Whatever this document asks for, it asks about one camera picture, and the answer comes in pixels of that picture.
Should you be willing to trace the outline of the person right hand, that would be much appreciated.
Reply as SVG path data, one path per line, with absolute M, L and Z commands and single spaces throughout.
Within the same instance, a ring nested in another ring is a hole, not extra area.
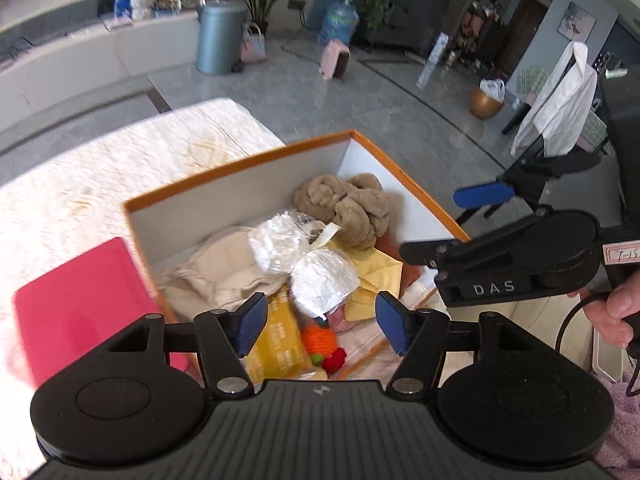
M 640 273 L 633 274 L 617 286 L 607 300 L 594 300 L 584 307 L 584 313 L 593 327 L 608 344 L 627 348 L 634 339 L 634 329 L 625 318 L 640 310 Z

